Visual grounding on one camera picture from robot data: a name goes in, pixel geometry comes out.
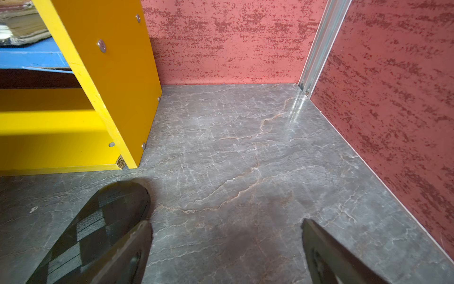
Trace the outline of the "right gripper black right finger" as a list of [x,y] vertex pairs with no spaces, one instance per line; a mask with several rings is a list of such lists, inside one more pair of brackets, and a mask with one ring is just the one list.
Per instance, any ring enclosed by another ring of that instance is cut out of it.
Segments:
[[386,281],[312,219],[301,225],[302,245],[314,284],[385,284]]

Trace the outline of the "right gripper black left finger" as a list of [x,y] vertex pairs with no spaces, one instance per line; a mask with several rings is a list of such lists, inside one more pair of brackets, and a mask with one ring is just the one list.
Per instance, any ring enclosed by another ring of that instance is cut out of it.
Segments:
[[153,242],[151,224],[139,222],[87,271],[82,284],[140,284]]

